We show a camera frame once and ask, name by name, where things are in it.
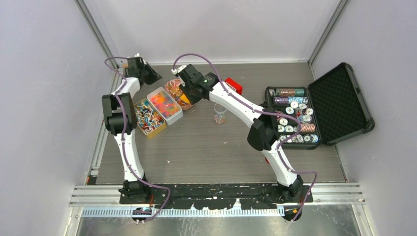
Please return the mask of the yellow plastic scoop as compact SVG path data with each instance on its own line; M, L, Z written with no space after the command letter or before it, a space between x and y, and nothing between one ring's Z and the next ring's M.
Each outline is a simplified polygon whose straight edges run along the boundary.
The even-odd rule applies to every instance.
M190 104L190 101L188 100L187 96L185 94L182 94L179 99L184 103L184 104Z

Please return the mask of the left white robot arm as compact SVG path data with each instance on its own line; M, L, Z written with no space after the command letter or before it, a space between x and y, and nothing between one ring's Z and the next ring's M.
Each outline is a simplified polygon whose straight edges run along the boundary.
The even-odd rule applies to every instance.
M101 98L106 129L113 135L119 147L124 182L119 190L122 197L144 204L151 197L151 186L140 163L135 141L137 115L133 97L144 84L151 85L162 77L139 54L124 58L127 66L120 72L121 84Z

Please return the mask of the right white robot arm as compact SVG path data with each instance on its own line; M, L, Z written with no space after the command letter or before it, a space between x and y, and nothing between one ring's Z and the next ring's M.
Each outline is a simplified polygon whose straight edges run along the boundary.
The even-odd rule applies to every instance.
M303 180L295 173L283 148L279 147L278 118L273 108L250 102L216 74L203 75L191 64L171 72L180 79L180 89L191 104L206 99L223 106L242 120L249 128L249 145L264 155L276 175L279 195L288 202L300 197Z

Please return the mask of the white tray of gummy candies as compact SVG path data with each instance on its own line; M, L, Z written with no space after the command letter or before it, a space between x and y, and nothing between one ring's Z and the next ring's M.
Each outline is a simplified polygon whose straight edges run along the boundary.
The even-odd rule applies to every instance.
M159 87L149 93L147 95L147 100L162 116L168 126L174 124L183 117L183 110L181 106L162 87Z

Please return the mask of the yellow tray of wrapped candies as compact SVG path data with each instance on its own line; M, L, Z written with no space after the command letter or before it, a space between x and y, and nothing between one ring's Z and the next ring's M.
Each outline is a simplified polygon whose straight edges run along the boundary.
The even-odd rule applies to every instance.
M133 108L137 118L137 128L148 139L152 139L167 127L165 119L150 105L147 99L140 100L133 105Z

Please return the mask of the pink tray of lollipops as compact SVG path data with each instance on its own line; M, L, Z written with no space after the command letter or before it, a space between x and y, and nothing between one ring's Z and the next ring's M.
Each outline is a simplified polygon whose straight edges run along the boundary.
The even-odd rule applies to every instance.
M182 90L179 88L181 85L180 79L172 79L165 85L166 92L181 106L183 110L190 109L193 105L184 104L179 97L183 94Z

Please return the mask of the clear plastic jar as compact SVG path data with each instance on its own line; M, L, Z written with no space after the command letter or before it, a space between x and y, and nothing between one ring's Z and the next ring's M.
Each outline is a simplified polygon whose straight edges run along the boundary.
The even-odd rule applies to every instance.
M215 123L216 124L224 124L224 123L226 123L227 122L227 119L226 119L227 109L224 106L222 106L222 105L220 105L218 103L215 103L215 105L214 105L213 108L214 108L214 112L215 112L215 115L213 117Z

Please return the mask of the red toy brick block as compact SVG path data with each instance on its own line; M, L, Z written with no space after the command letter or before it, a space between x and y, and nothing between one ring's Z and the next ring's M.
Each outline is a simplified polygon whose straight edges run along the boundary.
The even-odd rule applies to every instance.
M233 90L235 91L237 94L242 95L242 91L243 91L243 87L241 84L239 84L238 82L236 82L235 80L233 80L232 78L228 77L225 80L225 83Z

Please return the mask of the black poker chip case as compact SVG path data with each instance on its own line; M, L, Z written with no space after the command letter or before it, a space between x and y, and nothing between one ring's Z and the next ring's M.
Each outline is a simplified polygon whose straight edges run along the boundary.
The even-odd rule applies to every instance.
M374 119L366 106L352 67L342 62L307 87L267 87L263 107L291 118L278 121L288 149L332 146L372 131Z

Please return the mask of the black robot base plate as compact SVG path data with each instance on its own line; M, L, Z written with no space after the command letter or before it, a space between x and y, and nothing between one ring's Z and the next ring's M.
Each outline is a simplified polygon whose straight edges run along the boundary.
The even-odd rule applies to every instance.
M146 186L143 190L119 189L121 204L145 204L163 209L208 208L209 210L273 209L280 204L299 206L303 200L313 201L304 185L300 193L291 196L288 191L273 183L223 183L223 184L162 184L160 188Z

